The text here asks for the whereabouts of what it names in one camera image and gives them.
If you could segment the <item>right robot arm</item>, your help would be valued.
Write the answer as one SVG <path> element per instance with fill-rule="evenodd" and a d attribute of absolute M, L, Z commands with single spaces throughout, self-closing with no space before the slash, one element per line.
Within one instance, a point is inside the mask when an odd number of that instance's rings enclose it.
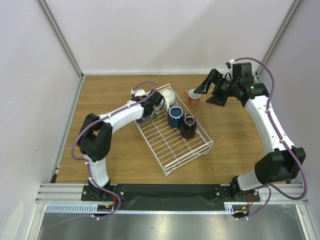
<path fill-rule="evenodd" d="M 250 58 L 239 58 L 226 63 L 224 74 L 213 68 L 194 93 L 207 94 L 214 84 L 207 103 L 225 106 L 228 98 L 241 102 L 253 119 L 264 145 L 265 156 L 254 169 L 232 179 L 230 195 L 242 201 L 248 191 L 271 186 L 276 182 L 293 180 L 302 173 L 306 152 L 296 147 L 282 128 L 271 104 L 272 91 L 262 82 L 255 82 Z"/>

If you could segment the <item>small dark blue cup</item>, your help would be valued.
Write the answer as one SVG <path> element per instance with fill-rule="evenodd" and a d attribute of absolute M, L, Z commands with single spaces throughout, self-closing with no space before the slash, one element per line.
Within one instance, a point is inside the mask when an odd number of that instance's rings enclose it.
<path fill-rule="evenodd" d="M 149 123 L 149 122 L 153 121 L 156 118 L 157 117 L 155 115 L 149 116 L 149 117 L 142 117 L 140 119 L 137 119 L 136 123 L 137 123 L 138 126 L 141 126 L 143 124 L 146 124 L 146 123 Z"/>

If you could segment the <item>dark blue enamel mug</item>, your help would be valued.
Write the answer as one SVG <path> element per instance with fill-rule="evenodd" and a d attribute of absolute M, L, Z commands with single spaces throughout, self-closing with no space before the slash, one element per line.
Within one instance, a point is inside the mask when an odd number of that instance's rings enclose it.
<path fill-rule="evenodd" d="M 180 106 L 172 106 L 167 114 L 168 125 L 171 128 L 180 128 L 185 116 L 184 110 Z"/>

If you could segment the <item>black mug white interior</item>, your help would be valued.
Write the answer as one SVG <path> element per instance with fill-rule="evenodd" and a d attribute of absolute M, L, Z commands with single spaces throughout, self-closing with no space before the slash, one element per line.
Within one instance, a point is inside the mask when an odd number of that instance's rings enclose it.
<path fill-rule="evenodd" d="M 196 135 L 197 121 L 196 118 L 187 114 L 180 126 L 180 135 L 184 139 L 192 139 Z"/>

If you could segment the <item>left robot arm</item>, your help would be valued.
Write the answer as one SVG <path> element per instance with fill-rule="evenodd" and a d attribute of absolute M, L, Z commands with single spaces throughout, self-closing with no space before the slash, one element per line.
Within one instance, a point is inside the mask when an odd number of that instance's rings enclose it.
<path fill-rule="evenodd" d="M 107 174 L 106 157 L 111 149 L 113 134 L 125 125 L 137 121 L 147 123 L 156 118 L 156 112 L 165 105 L 161 93 L 135 94 L 124 106 L 103 114 L 86 116 L 73 148 L 79 147 L 83 161 L 88 166 L 88 185 L 98 200 L 110 194 L 110 178 Z"/>

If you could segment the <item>white speckled mug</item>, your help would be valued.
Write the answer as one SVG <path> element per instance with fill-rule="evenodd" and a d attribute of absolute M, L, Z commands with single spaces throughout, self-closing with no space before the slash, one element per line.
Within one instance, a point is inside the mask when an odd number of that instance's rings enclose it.
<path fill-rule="evenodd" d="M 163 96 L 162 108 L 168 111 L 170 107 L 172 107 L 175 104 L 176 95 L 170 89 L 164 89 L 160 92 L 160 94 Z"/>

